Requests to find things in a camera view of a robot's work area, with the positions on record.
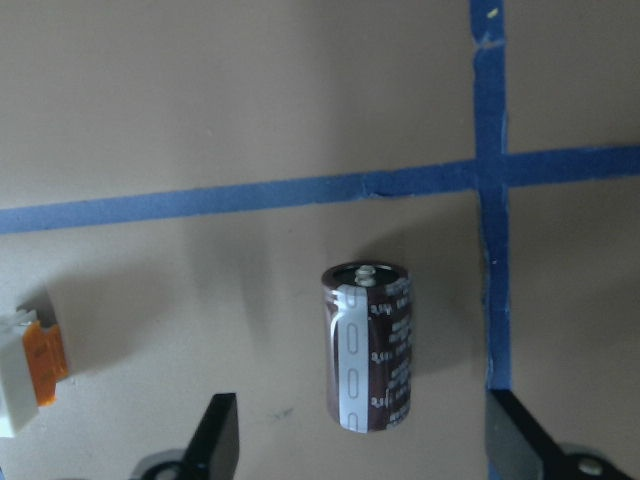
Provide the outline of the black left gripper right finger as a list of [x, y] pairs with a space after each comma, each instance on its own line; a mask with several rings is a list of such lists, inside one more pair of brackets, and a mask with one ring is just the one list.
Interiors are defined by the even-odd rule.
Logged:
[[501, 479], [627, 479], [605, 456], [560, 445], [510, 390], [486, 393], [485, 449]]

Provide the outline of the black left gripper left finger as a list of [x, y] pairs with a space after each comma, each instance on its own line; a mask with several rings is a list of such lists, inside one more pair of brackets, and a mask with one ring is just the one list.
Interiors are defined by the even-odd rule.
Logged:
[[184, 450], [143, 458], [131, 479], [233, 479], [239, 461], [235, 393], [215, 394]]

